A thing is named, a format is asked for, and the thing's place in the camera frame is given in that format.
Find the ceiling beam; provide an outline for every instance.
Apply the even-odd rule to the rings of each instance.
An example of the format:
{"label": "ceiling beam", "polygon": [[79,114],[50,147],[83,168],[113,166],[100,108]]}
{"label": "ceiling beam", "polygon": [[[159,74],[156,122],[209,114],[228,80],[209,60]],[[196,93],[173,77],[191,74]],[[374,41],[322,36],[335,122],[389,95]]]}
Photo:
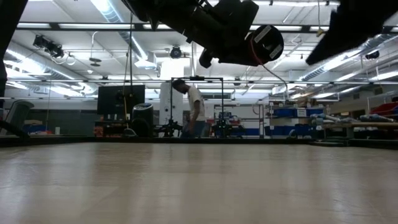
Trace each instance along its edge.
{"label": "ceiling beam", "polygon": [[[260,26],[270,24],[253,24],[250,31],[255,31]],[[286,34],[316,34],[319,30],[318,25],[293,25],[293,24],[274,24],[281,33]],[[329,29],[328,26],[321,26],[325,31]],[[35,31],[82,31],[82,32],[96,32],[96,31],[130,31],[129,23],[76,23],[76,22],[20,22],[17,30],[35,30]],[[156,31],[152,31],[150,24],[133,23],[133,32],[175,32],[165,24],[160,24]],[[385,26],[382,34],[398,34],[398,26]]]}
{"label": "ceiling beam", "polygon": [[[29,79],[8,79],[9,82],[41,82],[41,83],[76,83],[76,82],[83,82],[83,83],[129,83],[130,80],[29,80]],[[133,83],[166,83],[170,82],[170,80],[133,80]],[[189,83],[221,83],[220,80],[189,80]],[[342,82],[317,82],[317,81],[286,81],[288,84],[306,84],[306,85],[315,85],[315,84],[322,84],[322,85],[398,85],[398,82],[350,82],[350,81],[342,81]],[[283,84],[282,81],[224,81],[224,84]]]}

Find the black monitor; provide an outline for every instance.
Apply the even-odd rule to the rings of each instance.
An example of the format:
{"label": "black monitor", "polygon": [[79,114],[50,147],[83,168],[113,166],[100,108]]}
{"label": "black monitor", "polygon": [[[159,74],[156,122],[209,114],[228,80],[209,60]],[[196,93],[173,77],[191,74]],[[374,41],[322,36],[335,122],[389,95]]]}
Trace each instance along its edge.
{"label": "black monitor", "polygon": [[[127,114],[134,106],[145,103],[145,85],[124,87]],[[124,114],[123,86],[101,86],[98,88],[97,114]]]}

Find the blue bin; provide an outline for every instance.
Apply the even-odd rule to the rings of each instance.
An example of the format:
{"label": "blue bin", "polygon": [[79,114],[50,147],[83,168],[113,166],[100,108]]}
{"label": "blue bin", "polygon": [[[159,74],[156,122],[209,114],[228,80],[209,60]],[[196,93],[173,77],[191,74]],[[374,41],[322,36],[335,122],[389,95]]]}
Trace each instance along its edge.
{"label": "blue bin", "polygon": [[294,115],[293,109],[276,109],[274,110],[274,116],[278,117],[289,117]]}
{"label": "blue bin", "polygon": [[310,135],[311,126],[309,125],[296,126],[296,130],[297,130],[297,135],[299,136]]}
{"label": "blue bin", "polygon": [[396,108],[394,108],[392,114],[395,116],[398,116],[398,106]]}
{"label": "blue bin", "polygon": [[296,130],[295,126],[284,126],[284,133],[283,135],[289,135],[292,130]]}
{"label": "blue bin", "polygon": [[266,136],[282,136],[284,135],[284,127],[283,126],[274,126],[274,130],[271,130],[270,126],[264,127]]}
{"label": "blue bin", "polygon": [[322,114],[323,109],[307,109],[307,116],[311,116],[313,114]]}

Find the man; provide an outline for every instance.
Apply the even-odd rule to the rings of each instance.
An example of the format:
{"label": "man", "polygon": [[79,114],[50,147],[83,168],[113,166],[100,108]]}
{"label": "man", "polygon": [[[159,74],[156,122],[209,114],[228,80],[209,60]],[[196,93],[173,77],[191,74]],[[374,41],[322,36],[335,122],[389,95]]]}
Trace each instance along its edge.
{"label": "man", "polygon": [[182,130],[181,138],[194,138],[202,135],[205,128],[205,103],[200,91],[194,86],[185,84],[184,80],[174,80],[172,86],[182,94],[188,93],[189,107],[191,110],[187,126]]}

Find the ceiling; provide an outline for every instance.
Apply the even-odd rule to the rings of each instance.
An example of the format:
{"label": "ceiling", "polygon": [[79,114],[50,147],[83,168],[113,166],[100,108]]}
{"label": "ceiling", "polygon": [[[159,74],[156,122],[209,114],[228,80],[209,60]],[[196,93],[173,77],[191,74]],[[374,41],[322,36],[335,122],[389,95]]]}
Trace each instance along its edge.
{"label": "ceiling", "polygon": [[[29,1],[21,22],[87,22],[99,23],[107,22],[99,10],[90,0],[71,1],[71,0],[35,0]],[[123,22],[130,20],[130,12],[120,0],[108,0],[119,12]],[[294,24],[294,25],[320,25],[327,26],[329,24],[330,12],[336,8],[335,5],[307,7],[291,7],[291,6],[269,6],[261,4],[260,10],[255,19],[255,24]],[[135,17],[134,22],[141,22]],[[398,25],[398,15],[386,22],[386,25]],[[36,35],[44,35],[49,40],[63,45],[66,52],[70,52],[75,56],[76,63],[68,65],[63,63],[61,66],[75,72],[87,79],[100,79],[108,76],[110,79],[124,79],[126,71],[126,52],[128,45],[117,32],[99,32],[94,37],[93,47],[91,46],[91,38],[93,32],[77,32],[77,31],[28,31],[17,30],[12,41],[38,54],[50,59],[49,55],[41,50],[37,50],[33,45]],[[135,32],[133,33],[139,45],[148,52],[153,52],[158,57],[158,62],[170,60],[167,56],[166,49],[170,49],[173,45],[179,45],[183,52],[192,55],[192,46],[186,43],[186,38],[174,31],[170,32]],[[317,45],[320,38],[315,34],[283,34],[285,41],[285,49],[279,60],[266,64],[266,67],[283,79],[290,80],[290,71],[306,71],[311,68],[305,63],[306,57]],[[389,45],[387,49],[381,51],[381,58],[388,58],[394,55],[398,48],[395,45]],[[197,60],[203,51],[203,47],[197,46],[197,53],[194,59]],[[89,61],[90,57],[102,60],[100,67],[92,67]],[[192,74],[190,68],[190,59],[183,58],[185,65],[185,75]],[[346,75],[352,71],[358,70],[364,62],[357,58],[344,65],[337,67],[332,72],[340,72]],[[154,70],[140,69],[134,66],[133,73],[147,76],[151,79],[158,79]],[[213,65],[209,68],[203,68],[197,61],[195,70],[196,75],[206,77],[224,77],[233,80],[235,77],[241,77],[248,80],[276,80],[269,72],[261,67],[247,67],[243,65],[219,64],[217,60],[213,61]],[[273,85],[256,85],[255,88],[271,89]]]}

